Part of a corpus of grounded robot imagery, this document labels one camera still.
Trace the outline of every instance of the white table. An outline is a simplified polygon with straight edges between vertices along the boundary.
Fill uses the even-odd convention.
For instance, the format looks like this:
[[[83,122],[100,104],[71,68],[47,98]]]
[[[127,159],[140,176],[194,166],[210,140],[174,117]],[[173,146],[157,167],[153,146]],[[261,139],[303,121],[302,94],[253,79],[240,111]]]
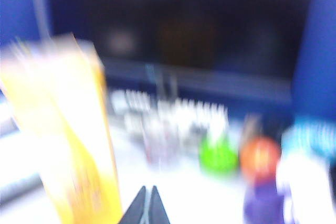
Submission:
[[[154,170],[147,164],[140,144],[128,141],[116,130],[111,130],[111,134],[124,211],[141,186],[151,189],[157,185],[171,223],[243,223],[246,184],[240,175],[209,177],[202,174],[196,158],[188,157],[181,157],[179,165],[170,170]],[[40,188],[4,205],[0,223],[53,224],[59,220]]]

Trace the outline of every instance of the purple object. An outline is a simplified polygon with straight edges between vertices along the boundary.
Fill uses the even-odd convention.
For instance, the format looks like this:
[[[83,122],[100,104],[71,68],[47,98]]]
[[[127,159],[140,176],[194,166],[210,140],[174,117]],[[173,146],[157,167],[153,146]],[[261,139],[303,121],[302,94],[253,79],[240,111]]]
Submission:
[[[245,224],[284,224],[284,196],[277,194],[275,182],[249,188],[245,194]]]

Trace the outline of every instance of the green ball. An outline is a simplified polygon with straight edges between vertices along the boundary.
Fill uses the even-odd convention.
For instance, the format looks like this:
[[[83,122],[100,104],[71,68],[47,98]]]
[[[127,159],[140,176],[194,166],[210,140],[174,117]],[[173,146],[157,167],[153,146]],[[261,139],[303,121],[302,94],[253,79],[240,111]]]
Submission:
[[[208,137],[204,138],[199,152],[199,162],[207,172],[228,174],[238,166],[238,154],[230,147],[226,137],[221,137],[215,143]]]

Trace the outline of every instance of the yellow package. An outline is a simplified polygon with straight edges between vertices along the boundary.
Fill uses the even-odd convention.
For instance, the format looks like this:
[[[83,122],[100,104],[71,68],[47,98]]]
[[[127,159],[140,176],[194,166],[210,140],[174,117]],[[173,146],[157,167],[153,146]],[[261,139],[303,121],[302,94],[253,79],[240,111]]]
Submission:
[[[18,125],[43,140],[41,178],[62,223],[118,223],[122,216],[103,73],[91,49],[89,56],[73,37],[59,38],[16,47],[1,65]]]

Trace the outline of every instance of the orange ball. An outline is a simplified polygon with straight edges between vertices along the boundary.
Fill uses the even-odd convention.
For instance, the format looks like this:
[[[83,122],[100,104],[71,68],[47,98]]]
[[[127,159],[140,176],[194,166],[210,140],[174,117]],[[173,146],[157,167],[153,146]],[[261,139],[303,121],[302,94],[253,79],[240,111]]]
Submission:
[[[280,147],[272,139],[257,137],[240,151],[241,171],[254,185],[275,179],[280,155]]]

